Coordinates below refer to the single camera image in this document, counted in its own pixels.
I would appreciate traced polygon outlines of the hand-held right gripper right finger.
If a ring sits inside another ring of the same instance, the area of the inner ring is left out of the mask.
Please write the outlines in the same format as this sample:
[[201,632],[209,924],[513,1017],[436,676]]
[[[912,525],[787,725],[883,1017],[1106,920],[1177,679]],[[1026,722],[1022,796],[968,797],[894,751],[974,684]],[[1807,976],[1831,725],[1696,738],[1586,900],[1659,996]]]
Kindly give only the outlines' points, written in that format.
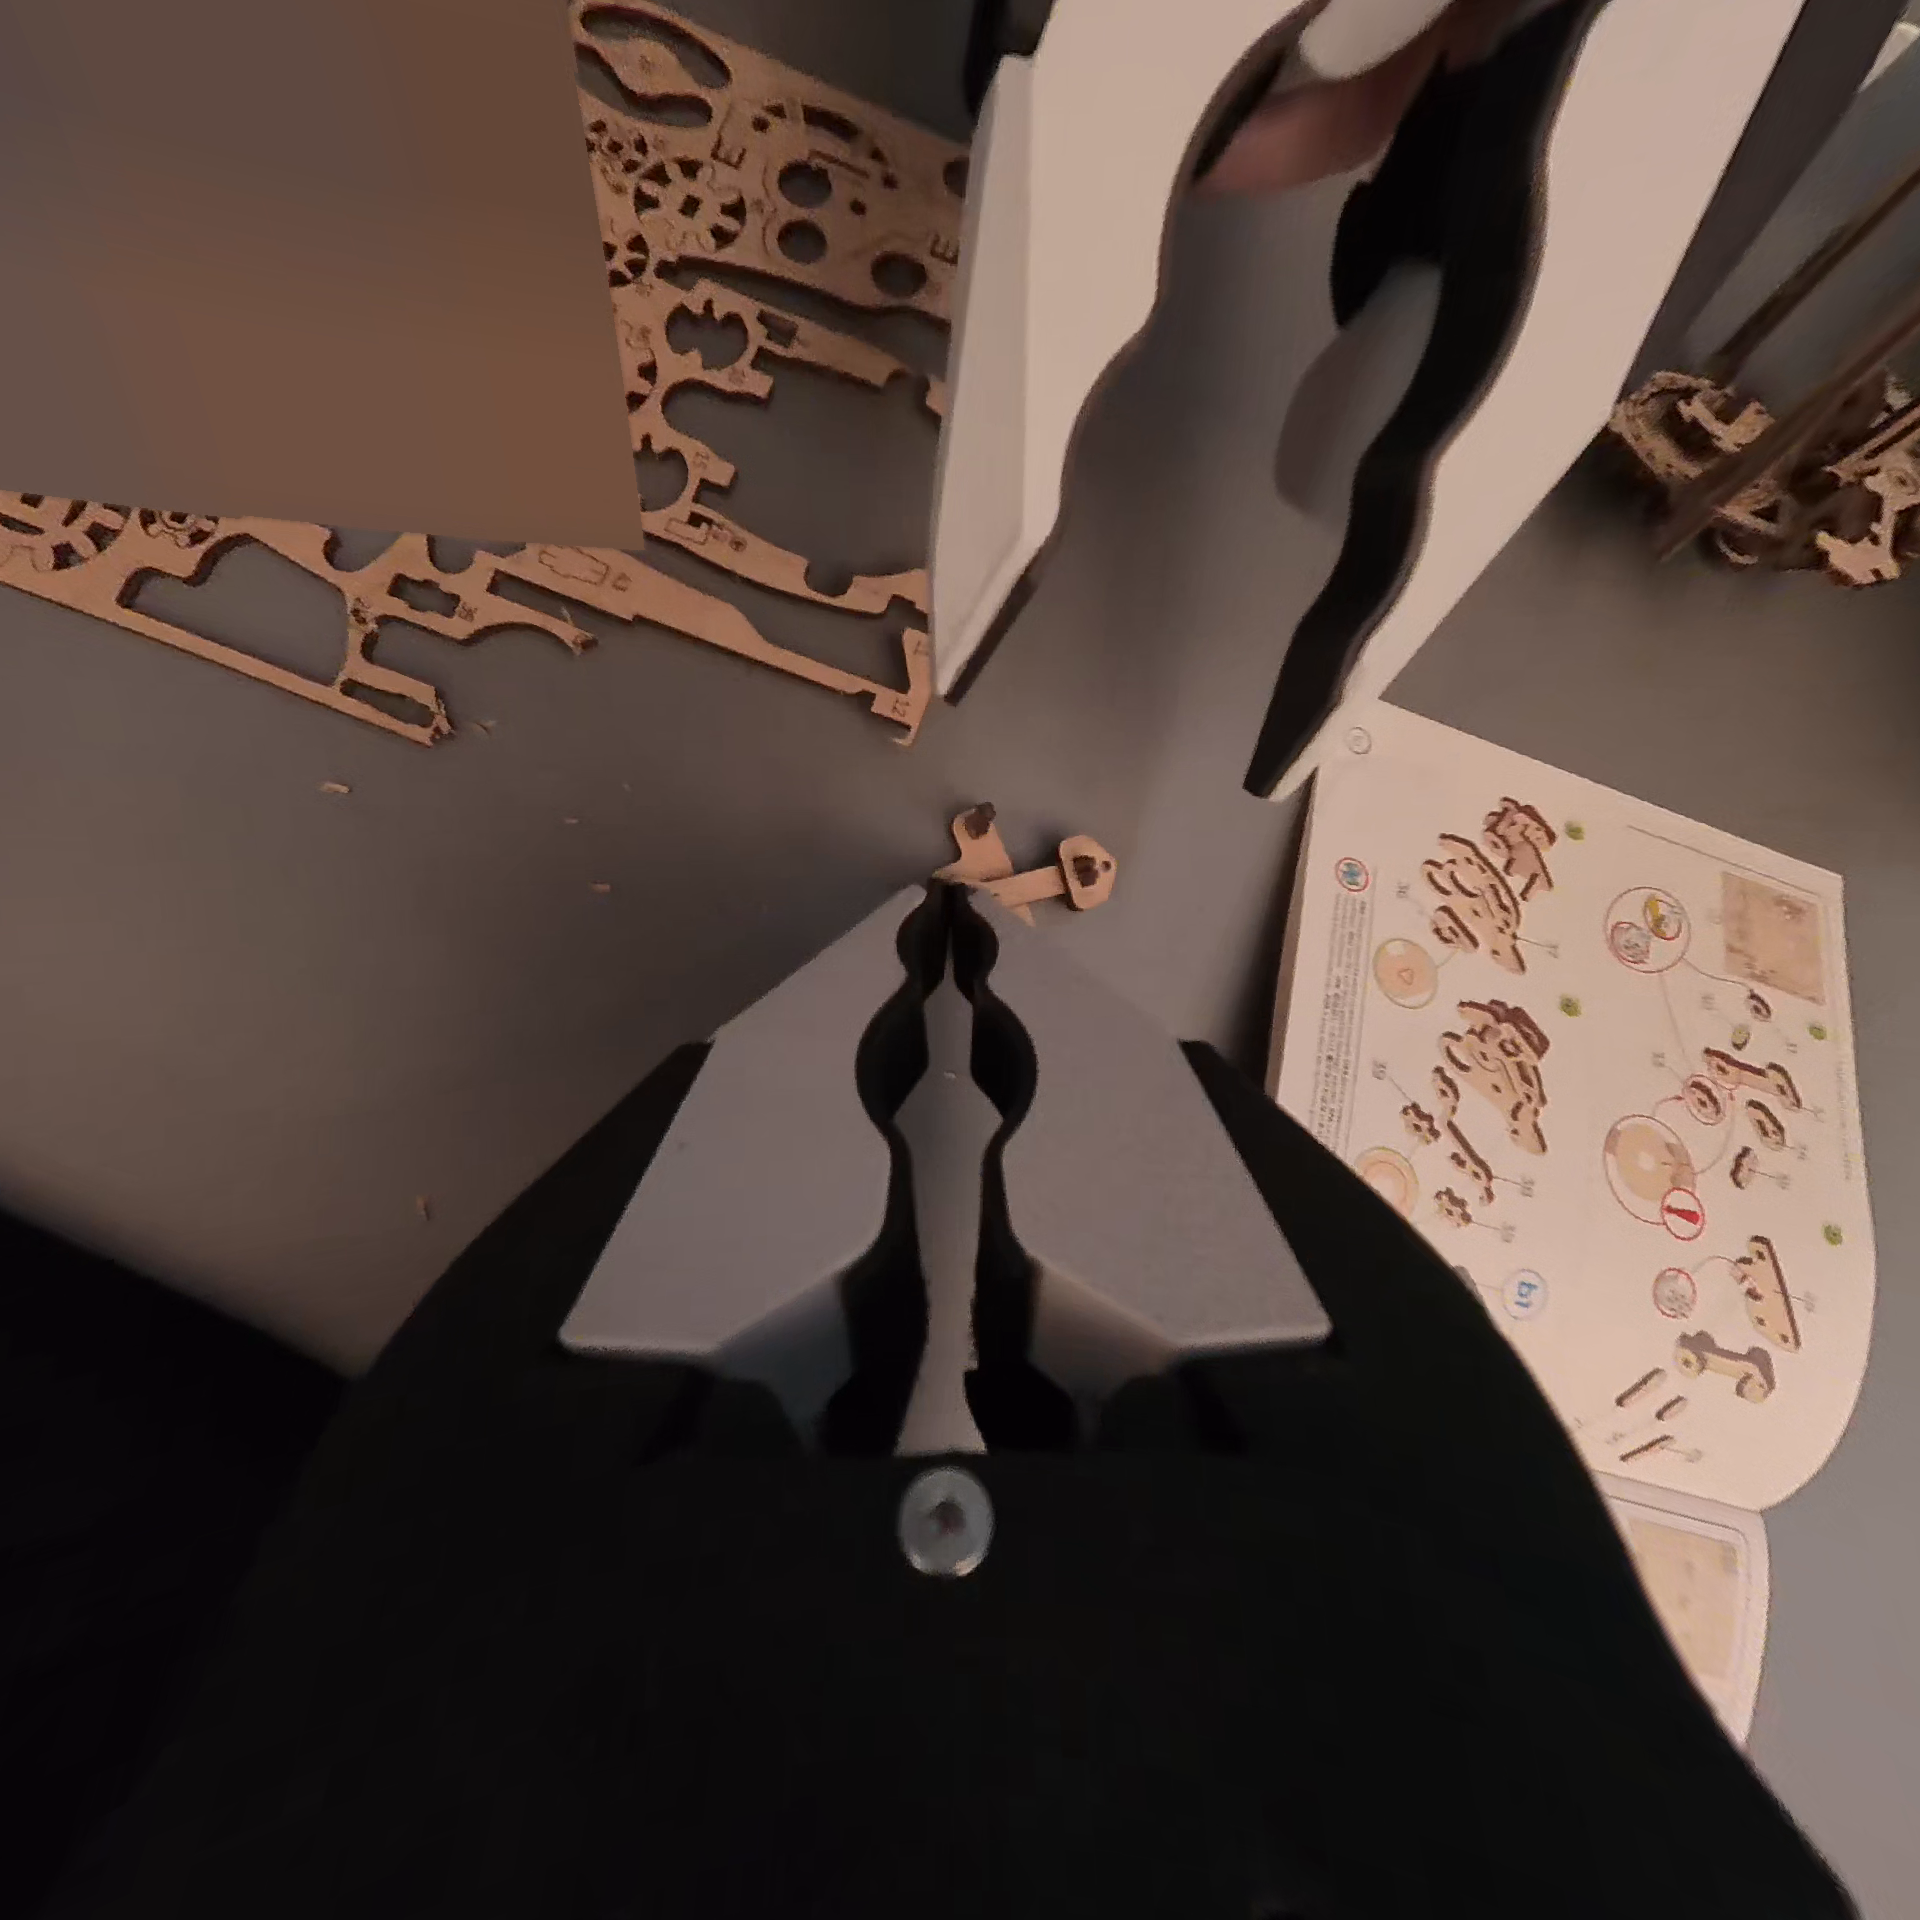
[[980,1161],[968,1405],[993,1455],[1094,1443],[1126,1388],[1323,1341],[1190,1050],[983,891],[956,898]]

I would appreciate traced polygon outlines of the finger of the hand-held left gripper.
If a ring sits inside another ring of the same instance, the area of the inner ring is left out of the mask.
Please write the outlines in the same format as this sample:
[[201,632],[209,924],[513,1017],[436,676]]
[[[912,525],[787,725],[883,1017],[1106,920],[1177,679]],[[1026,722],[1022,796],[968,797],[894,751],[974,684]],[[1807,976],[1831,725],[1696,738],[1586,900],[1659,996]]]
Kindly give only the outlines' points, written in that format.
[[1054,541],[1073,442],[1161,300],[1171,205],[1220,104],[1320,4],[974,4],[977,114],[932,487],[932,682],[959,704]]
[[1243,789],[1291,794],[1596,439],[1803,4],[1552,4],[1440,79],[1339,210],[1281,429],[1337,532]]

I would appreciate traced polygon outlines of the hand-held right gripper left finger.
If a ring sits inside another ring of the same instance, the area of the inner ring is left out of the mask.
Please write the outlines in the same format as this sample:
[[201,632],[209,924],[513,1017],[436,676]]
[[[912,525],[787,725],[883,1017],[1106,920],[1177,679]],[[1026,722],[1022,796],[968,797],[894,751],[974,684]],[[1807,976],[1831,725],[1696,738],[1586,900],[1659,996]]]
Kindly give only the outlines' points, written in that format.
[[928,1344],[911,1144],[947,897],[912,885],[723,1025],[561,1330],[763,1388],[803,1444],[894,1455]]

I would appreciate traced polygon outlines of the small wooden model assembly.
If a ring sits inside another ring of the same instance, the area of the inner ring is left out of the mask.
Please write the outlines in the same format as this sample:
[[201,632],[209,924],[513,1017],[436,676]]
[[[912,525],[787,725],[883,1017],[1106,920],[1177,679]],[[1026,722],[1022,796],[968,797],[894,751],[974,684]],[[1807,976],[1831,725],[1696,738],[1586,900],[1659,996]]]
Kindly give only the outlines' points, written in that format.
[[1019,868],[1002,839],[996,807],[979,802],[952,819],[952,839],[953,859],[930,877],[983,893],[1026,925],[1036,925],[1046,903],[1087,915],[1114,898],[1118,859],[1091,835],[1067,835],[1043,864]]

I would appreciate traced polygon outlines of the large partly assembled wooden model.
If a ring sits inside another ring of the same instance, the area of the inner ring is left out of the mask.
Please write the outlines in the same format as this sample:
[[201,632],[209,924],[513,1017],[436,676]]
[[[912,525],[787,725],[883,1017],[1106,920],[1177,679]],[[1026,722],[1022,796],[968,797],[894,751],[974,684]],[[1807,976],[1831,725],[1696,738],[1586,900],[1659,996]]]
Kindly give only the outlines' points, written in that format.
[[1746,361],[1916,187],[1912,168],[1835,226],[1704,368],[1654,373],[1616,402],[1602,439],[1662,493],[1662,559],[1696,546],[1732,569],[1814,572],[1856,591],[1916,572],[1918,397],[1897,375],[1916,344],[1916,292],[1782,416],[1739,391]]

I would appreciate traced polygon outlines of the wooden laser-cut parts sheet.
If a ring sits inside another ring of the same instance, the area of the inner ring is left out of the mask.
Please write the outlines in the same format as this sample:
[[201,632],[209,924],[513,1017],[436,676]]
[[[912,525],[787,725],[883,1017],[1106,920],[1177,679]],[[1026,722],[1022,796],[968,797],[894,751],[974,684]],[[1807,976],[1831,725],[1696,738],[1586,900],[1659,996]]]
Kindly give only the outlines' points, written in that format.
[[[761,368],[763,356],[874,391],[912,380],[919,402],[938,420],[947,412],[947,384],[871,344],[708,279],[676,287],[646,277],[615,288],[612,303],[636,448],[680,458],[689,480],[686,504],[643,512],[646,532],[739,581],[817,608],[855,618],[911,608],[919,621],[902,633],[904,685],[782,648],[763,637],[728,599],[622,548],[529,541],[505,553],[480,548],[466,564],[446,568],[436,563],[426,536],[399,536],[371,560],[351,564],[342,560],[337,530],[313,522],[159,512],[7,491],[4,587],[430,748],[454,731],[448,709],[432,682],[376,659],[382,632],[402,625],[442,641],[472,643],[526,628],[546,633],[572,653],[593,648],[593,635],[574,618],[526,607],[505,593],[505,586],[516,586],[568,608],[654,627],[864,701],[879,720],[902,731],[904,745],[912,743],[930,704],[932,679],[927,569],[858,575],[844,593],[811,586],[806,559],[771,546],[703,501],[705,490],[732,487],[737,471],[705,443],[676,432],[665,418],[665,400],[694,387],[732,400],[771,402],[775,380]],[[201,587],[215,563],[238,546],[273,553],[334,594],[343,635],[330,672],[307,675],[137,607],[151,581]]]

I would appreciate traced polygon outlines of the person's left hand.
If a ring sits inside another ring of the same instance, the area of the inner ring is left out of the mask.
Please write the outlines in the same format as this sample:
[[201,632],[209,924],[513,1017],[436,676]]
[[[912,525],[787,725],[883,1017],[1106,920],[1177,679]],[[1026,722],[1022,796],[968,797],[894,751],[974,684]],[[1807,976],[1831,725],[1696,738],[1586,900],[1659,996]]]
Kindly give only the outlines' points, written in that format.
[[1436,61],[1433,45],[1419,41],[1353,79],[1270,93],[1196,170],[1194,187],[1257,196],[1360,170],[1391,141]]

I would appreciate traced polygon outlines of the wooden sheet with oval holes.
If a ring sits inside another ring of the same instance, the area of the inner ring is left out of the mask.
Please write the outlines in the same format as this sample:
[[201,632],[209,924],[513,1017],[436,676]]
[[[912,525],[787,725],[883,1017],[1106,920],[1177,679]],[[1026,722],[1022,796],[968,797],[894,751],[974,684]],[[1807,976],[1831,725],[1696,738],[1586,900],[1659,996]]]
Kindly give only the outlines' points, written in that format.
[[739,273],[948,325],[970,148],[662,4],[568,8],[610,287]]

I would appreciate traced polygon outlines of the open instruction booklet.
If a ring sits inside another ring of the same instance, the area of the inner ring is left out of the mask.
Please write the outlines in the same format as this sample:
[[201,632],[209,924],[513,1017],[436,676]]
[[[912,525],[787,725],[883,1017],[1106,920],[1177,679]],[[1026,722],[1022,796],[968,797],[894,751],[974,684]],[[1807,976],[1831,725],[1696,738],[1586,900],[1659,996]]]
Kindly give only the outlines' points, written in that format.
[[1764,1513],[1865,1381],[1843,881],[1375,701],[1312,776],[1266,1084],[1524,1360],[1727,1731]]

